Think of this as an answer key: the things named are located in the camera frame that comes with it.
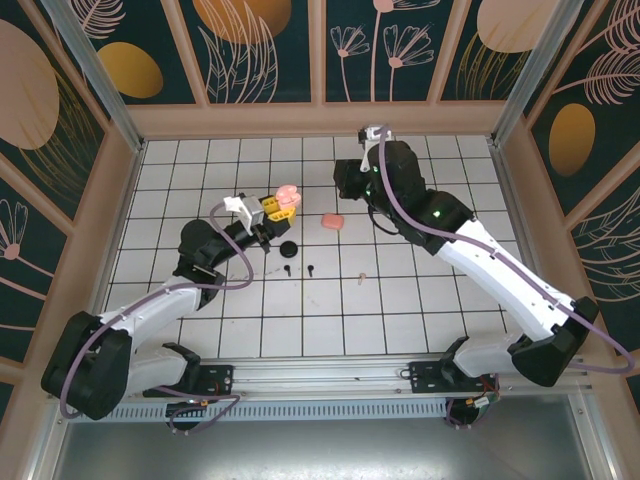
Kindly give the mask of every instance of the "black mount bracket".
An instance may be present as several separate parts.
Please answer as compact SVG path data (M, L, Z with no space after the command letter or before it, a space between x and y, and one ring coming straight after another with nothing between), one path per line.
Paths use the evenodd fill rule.
M412 393L482 393L484 384L479 378L458 378L455 383L449 382L441 373L440 360L432 362L411 362L407 378L411 382ZM495 388L493 378L485 378Z

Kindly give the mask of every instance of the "pink sponge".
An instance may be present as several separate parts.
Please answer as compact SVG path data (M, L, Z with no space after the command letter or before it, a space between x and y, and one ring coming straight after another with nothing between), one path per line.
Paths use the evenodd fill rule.
M344 227L344 217L335 213L325 213L322 216L322 226L331 230L340 230Z

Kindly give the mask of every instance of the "black cap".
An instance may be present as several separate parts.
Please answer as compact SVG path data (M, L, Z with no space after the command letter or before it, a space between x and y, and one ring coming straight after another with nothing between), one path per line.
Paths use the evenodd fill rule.
M291 240L287 240L280 245L280 255L284 258L293 258L298 254L298 246Z

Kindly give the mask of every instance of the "yellow circle pattern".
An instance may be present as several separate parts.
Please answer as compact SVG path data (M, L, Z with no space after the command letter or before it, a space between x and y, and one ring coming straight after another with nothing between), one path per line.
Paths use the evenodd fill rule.
M160 67L140 47L114 42L102 47L98 56L120 93L134 98L149 98L162 90Z

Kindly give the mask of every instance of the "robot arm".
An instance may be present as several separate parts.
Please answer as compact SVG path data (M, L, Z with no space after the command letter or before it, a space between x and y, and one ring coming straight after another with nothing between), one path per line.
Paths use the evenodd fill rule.
M539 385L554 385L588 333L563 314L558 305L593 323L598 314L596 304L586 297L574 300L537 277L509 255L462 202L447 192L425 189L417 157L406 143L386 141L389 180L409 216L434 229L493 245L495 250L489 254L467 242L450 241L407 224L392 207L382 183L378 130L376 126L368 127L359 134L365 146L365 160L336 162L334 180L340 197L364 199L370 210L389 218L407 241L463 271L506 308L524 332L458 339L441 361L443 375L455 383L456 378L517 370ZM530 281L552 293L557 303L545 301L524 279L498 261L498 252L518 265Z
M285 202L282 207L283 201L275 197L258 200L240 195L225 199L225 204L239 220L224 231L241 250L259 244L268 253L269 242L289 230L296 214L295 204ZM215 300L217 287L225 282L215 268L232 258L235 250L209 223L192 220L182 229L178 251L173 276L158 289L166 294L154 296L151 292L132 303L137 305L135 312L107 330L82 359L71 382L68 403L88 417L103 418L125 396L160 385L185 393L194 392L199 385L200 371L207 369L200 369L200 357L195 353L176 344L140 353L138 348L170 322ZM184 287L172 290L175 285ZM200 288L202 285L212 288ZM42 388L59 397L71 364L89 336L129 306L95 316L80 312L71 317L44 372Z

